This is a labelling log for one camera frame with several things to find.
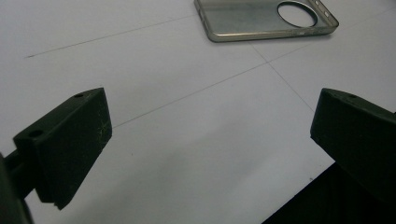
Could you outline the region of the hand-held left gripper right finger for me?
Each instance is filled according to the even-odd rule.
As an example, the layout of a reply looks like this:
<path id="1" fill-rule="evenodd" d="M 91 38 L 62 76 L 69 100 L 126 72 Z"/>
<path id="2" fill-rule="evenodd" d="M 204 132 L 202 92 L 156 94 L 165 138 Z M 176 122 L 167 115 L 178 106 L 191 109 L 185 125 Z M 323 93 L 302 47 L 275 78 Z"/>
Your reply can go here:
<path id="1" fill-rule="evenodd" d="M 396 206 L 396 114 L 352 93 L 321 90 L 311 138 L 370 194 Z"/>

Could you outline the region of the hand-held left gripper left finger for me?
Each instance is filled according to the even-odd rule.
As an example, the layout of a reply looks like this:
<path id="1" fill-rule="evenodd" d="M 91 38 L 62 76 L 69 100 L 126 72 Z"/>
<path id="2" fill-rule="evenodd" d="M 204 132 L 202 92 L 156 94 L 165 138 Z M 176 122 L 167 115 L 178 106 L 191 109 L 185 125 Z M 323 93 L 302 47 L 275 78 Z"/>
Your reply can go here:
<path id="1" fill-rule="evenodd" d="M 102 88 L 77 93 L 14 136 L 13 178 L 22 198 L 65 208 L 112 136 Z"/>

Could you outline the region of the grey translucent phone case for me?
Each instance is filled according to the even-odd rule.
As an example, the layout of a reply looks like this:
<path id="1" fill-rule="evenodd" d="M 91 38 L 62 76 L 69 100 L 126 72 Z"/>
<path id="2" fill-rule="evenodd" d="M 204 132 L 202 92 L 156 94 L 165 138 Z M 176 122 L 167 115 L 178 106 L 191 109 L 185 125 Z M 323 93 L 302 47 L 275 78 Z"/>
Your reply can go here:
<path id="1" fill-rule="evenodd" d="M 193 0 L 212 42 L 233 42 L 329 35 L 339 21 L 320 0 Z M 287 21 L 280 9 L 294 6 L 307 12 L 312 25 Z"/>

